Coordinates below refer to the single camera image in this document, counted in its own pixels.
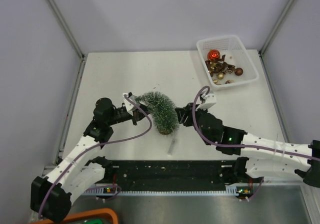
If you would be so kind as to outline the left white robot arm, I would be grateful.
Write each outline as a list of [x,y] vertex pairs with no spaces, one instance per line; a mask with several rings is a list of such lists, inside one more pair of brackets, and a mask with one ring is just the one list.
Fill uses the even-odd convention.
[[112,125],[129,120],[136,125],[150,114],[149,107],[131,93],[124,93],[123,98],[119,108],[109,98],[98,99],[92,121],[68,156],[50,173],[33,180],[30,207],[39,217],[62,222],[85,191],[113,178],[110,161],[101,156],[101,149],[111,143]]

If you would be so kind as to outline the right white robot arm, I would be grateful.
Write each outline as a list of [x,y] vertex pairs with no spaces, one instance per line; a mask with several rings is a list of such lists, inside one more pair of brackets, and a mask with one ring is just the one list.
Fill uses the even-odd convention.
[[244,130],[224,126],[222,120],[198,105],[187,104],[176,108],[177,118],[183,126],[194,127],[205,145],[237,156],[233,174],[236,180],[265,176],[300,179],[303,183],[319,187],[320,152],[318,140],[310,144],[272,141]]

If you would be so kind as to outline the small green christmas tree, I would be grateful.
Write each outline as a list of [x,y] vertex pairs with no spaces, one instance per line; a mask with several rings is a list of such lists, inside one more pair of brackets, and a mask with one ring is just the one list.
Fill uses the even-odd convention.
[[167,95],[150,91],[138,96],[136,100],[148,108],[159,134],[170,135],[178,129],[176,105]]

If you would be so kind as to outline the gold bauble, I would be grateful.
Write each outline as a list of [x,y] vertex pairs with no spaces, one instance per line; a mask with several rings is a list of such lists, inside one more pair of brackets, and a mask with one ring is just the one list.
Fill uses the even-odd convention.
[[217,78],[219,79],[219,80],[222,80],[223,78],[224,78],[224,73],[219,73],[219,74],[217,74]]

